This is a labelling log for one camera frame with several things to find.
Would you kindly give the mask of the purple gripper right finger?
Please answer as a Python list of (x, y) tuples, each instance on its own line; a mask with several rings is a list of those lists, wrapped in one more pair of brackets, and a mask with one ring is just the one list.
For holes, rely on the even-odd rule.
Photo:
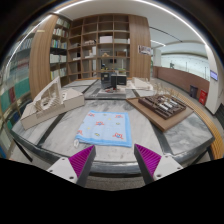
[(182, 169), (182, 166), (170, 155), (161, 156), (139, 144), (134, 145), (134, 155), (146, 184), (150, 184)]

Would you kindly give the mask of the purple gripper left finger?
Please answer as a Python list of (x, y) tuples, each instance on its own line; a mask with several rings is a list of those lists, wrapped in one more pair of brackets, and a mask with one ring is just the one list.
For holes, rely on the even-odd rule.
[(61, 157), (48, 169), (48, 172), (84, 187), (95, 156), (95, 146), (91, 145), (69, 158)]

